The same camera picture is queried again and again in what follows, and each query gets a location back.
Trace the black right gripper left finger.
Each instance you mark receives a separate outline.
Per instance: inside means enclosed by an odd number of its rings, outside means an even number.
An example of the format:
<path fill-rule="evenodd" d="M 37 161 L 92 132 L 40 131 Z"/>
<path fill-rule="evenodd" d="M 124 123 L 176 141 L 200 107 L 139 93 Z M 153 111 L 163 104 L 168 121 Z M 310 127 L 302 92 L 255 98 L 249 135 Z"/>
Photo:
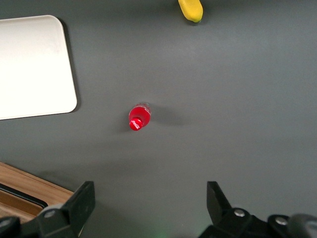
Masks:
<path fill-rule="evenodd" d="M 84 182 L 63 204 L 49 206 L 22 225 L 23 238 L 78 238 L 96 204 L 93 181 Z"/>

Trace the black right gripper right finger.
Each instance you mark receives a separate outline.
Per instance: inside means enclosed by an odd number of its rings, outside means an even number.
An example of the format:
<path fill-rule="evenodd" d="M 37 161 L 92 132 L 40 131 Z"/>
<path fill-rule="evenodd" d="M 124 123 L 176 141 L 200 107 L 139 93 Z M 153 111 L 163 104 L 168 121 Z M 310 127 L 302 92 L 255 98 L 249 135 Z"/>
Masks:
<path fill-rule="evenodd" d="M 233 208 L 216 181 L 207 182 L 207 209 L 212 224 L 201 238 L 267 238 L 266 222 L 242 208 Z"/>

